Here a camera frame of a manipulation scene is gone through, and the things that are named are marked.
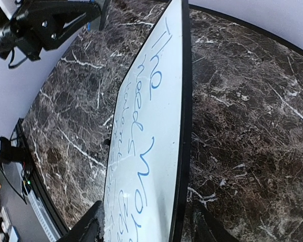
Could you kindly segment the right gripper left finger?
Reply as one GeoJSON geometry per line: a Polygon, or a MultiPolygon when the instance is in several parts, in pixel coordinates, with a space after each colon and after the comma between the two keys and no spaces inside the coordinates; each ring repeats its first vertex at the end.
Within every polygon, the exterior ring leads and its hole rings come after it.
{"type": "Polygon", "coordinates": [[[72,229],[58,242],[103,241],[103,202],[96,201],[72,229]]]}

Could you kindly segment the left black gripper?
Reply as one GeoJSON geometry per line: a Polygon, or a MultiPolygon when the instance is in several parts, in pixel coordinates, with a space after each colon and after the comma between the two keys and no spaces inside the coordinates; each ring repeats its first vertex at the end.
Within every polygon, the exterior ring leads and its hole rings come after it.
{"type": "Polygon", "coordinates": [[[16,46],[31,61],[40,53],[59,48],[90,19],[101,15],[98,3],[88,1],[33,1],[13,15],[16,46]],[[64,27],[62,20],[72,20],[64,27]]]}

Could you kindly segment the white whiteboard black frame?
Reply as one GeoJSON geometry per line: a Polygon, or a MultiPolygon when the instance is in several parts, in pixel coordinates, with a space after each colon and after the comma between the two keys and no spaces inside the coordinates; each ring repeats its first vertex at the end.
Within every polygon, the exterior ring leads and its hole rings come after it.
{"type": "Polygon", "coordinates": [[[192,125],[189,5],[169,1],[124,77],[104,192],[104,241],[180,241],[192,125]]]}

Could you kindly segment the blue whiteboard eraser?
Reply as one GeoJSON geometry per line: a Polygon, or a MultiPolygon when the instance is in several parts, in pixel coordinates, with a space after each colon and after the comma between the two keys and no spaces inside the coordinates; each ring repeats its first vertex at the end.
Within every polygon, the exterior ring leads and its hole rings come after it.
{"type": "Polygon", "coordinates": [[[88,25],[87,25],[87,30],[88,30],[88,32],[91,31],[91,23],[90,23],[90,22],[89,22],[88,25]]]}

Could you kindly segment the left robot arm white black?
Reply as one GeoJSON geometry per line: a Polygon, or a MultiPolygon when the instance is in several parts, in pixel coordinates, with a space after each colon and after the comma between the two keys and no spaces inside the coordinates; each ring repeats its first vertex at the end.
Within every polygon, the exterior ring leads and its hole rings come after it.
{"type": "Polygon", "coordinates": [[[101,13],[96,2],[24,1],[11,19],[0,23],[0,58],[14,56],[17,47],[26,59],[38,61],[43,49],[58,49],[101,13]]]}

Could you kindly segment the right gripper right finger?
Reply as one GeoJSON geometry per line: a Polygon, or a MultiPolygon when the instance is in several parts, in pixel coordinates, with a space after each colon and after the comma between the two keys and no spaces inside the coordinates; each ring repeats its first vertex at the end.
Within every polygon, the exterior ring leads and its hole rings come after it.
{"type": "Polygon", "coordinates": [[[239,242],[199,201],[194,202],[194,241],[239,242]]]}

